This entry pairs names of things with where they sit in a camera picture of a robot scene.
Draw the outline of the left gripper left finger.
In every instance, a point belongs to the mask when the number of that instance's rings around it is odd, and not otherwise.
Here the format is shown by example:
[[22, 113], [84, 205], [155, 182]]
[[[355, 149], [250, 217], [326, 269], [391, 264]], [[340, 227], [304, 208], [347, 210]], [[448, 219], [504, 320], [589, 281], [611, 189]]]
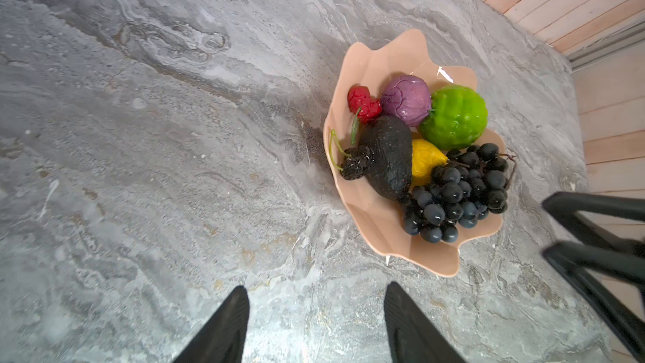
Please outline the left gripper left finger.
[[235, 287], [174, 363], [240, 363], [249, 315], [248, 292], [243, 286]]

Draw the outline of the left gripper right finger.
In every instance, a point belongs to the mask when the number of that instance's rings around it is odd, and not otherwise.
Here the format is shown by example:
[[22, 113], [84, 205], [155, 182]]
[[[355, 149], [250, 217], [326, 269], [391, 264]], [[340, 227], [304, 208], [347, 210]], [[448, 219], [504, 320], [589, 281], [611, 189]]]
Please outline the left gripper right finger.
[[465, 363], [397, 282], [387, 286], [384, 314], [393, 362]]

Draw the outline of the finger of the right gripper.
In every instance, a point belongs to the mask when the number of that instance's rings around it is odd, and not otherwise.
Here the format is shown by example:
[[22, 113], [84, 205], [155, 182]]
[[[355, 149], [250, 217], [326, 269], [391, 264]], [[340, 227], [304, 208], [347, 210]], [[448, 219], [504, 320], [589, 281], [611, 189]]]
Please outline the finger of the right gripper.
[[643, 258], [573, 242], [556, 243], [543, 250], [542, 257], [591, 305], [626, 348], [643, 348], [644, 320], [591, 275], [605, 274], [643, 292]]
[[644, 200], [588, 193], [557, 192], [542, 202], [543, 209], [583, 245], [644, 257], [644, 243], [618, 237], [584, 213], [644, 222]]

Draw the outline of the black fake grape bunch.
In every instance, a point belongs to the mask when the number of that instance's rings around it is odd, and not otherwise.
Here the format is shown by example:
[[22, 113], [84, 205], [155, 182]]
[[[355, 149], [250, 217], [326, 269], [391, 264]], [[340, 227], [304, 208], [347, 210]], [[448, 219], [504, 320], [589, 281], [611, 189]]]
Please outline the black fake grape bunch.
[[412, 185], [401, 200], [404, 231], [431, 244], [453, 243], [460, 227], [473, 229], [490, 215], [505, 213], [517, 171], [517, 156], [494, 143], [444, 154], [448, 164], [433, 169], [431, 183]]

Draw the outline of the green bumpy fake fruit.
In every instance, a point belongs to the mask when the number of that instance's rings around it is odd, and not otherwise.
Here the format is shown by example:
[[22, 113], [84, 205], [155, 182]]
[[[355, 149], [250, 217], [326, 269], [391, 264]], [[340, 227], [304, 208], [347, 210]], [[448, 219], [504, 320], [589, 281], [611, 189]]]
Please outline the green bumpy fake fruit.
[[442, 151], [464, 149], [477, 141], [488, 124], [488, 109], [478, 92], [460, 85], [432, 94], [432, 107], [418, 133]]

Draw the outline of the yellow fake lemon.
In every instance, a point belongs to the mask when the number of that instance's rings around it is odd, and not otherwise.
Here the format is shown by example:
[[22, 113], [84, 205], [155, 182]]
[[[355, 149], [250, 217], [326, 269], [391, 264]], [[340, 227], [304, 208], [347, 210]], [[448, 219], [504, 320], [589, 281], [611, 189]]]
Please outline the yellow fake lemon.
[[424, 139], [414, 139], [412, 145], [413, 186], [431, 183], [433, 169], [438, 166], [446, 166], [448, 157], [437, 146]]

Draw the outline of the dark fake avocado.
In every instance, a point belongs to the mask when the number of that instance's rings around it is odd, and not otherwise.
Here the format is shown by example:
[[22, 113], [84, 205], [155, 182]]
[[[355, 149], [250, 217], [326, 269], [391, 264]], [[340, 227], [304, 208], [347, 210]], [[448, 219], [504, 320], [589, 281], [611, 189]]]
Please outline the dark fake avocado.
[[370, 151], [365, 177], [383, 198], [399, 201], [412, 184], [412, 132], [398, 117], [381, 114], [369, 122], [359, 139]]

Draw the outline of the black fake cherry pair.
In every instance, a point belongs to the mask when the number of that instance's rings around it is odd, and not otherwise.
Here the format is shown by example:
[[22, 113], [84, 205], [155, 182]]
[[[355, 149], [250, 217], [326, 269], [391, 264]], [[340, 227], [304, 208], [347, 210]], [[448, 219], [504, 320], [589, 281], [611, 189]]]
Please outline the black fake cherry pair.
[[[341, 162], [334, 157], [334, 151], [344, 157]], [[354, 181], [365, 176], [374, 159], [374, 153], [369, 146], [361, 145], [344, 150], [334, 129], [330, 131], [328, 156], [334, 169], [346, 181]]]

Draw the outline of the purple fake fruit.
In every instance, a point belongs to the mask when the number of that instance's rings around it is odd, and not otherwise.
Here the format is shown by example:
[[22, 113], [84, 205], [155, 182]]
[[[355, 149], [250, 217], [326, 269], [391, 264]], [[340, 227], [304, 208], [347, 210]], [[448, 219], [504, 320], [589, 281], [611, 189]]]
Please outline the purple fake fruit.
[[384, 114], [394, 115], [414, 128], [429, 116], [432, 96], [425, 80], [414, 75], [399, 75], [386, 84], [380, 103]]

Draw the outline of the red fake cherry pair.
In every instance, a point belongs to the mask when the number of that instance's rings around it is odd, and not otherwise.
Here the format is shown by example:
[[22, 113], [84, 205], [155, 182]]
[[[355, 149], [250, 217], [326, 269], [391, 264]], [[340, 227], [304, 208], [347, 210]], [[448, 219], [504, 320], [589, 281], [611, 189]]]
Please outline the red fake cherry pair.
[[350, 133], [351, 144], [357, 143], [357, 136], [361, 124], [368, 124], [382, 114], [381, 103], [371, 97], [368, 87], [354, 85], [348, 92], [349, 111], [354, 115]]

